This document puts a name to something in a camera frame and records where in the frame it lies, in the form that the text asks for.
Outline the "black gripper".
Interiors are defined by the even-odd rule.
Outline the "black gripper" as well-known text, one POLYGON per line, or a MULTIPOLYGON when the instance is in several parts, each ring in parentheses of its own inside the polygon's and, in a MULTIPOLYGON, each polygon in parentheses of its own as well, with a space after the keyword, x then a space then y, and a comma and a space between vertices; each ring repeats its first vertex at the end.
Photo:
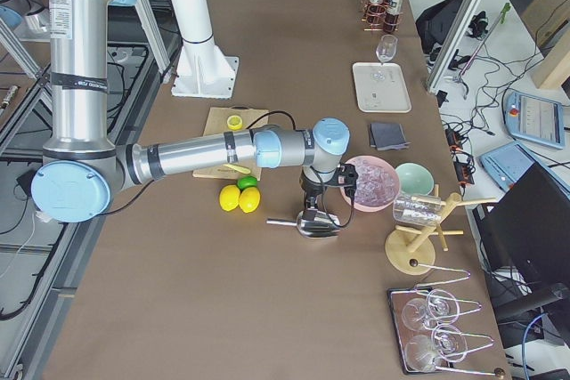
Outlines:
POLYGON ((322 212, 318 207, 318 198, 325 192, 324 180, 313 166, 304 166, 300 175, 300 185, 304 192, 303 219, 306 222, 319 220, 322 212))

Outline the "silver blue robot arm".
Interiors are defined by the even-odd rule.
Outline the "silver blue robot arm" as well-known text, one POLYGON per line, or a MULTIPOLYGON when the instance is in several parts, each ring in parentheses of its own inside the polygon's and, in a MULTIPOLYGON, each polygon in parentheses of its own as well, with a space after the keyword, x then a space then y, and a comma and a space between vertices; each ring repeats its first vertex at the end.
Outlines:
POLYGON ((136 8, 158 73, 169 67, 169 53, 146 0, 49 0, 52 134, 30 187, 39 210, 59 222, 84 222, 108 214, 122 190, 247 160, 265 168, 300 166, 307 214, 316 210, 316 199, 327 188, 354 186, 355 170, 342 162, 350 133, 335 118, 307 130, 264 125, 174 143, 131 143, 126 123, 145 117, 152 97, 126 83, 116 106, 108 105, 111 4, 136 8))

